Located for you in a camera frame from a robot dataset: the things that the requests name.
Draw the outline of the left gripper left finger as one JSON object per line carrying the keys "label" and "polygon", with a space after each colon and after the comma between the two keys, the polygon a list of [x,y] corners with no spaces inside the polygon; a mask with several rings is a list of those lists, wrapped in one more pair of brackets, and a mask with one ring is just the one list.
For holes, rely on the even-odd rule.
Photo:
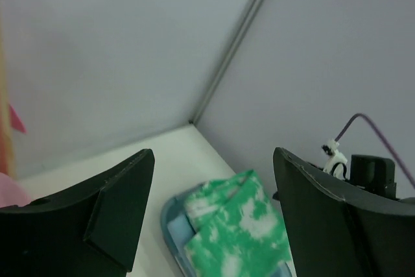
{"label": "left gripper left finger", "polygon": [[155,158],[143,149],[25,206],[1,209],[2,276],[126,276],[132,271]]}

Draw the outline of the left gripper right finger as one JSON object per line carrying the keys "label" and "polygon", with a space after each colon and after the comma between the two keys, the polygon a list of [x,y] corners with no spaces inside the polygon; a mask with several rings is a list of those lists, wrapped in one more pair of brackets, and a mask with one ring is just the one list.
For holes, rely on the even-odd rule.
{"label": "left gripper right finger", "polygon": [[297,276],[414,275],[414,203],[359,189],[281,147],[273,164]]}

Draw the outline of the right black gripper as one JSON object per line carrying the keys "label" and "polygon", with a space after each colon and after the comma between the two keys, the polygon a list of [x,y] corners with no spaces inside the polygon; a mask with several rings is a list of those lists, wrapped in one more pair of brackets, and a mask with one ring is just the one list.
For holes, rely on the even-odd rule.
{"label": "right black gripper", "polygon": [[324,169],[295,154],[275,154],[273,165],[277,184],[274,200],[281,201],[288,195],[308,198],[306,186],[341,201],[365,201],[370,197],[401,200],[396,195],[396,164],[390,158],[354,154],[351,165],[336,160]]}

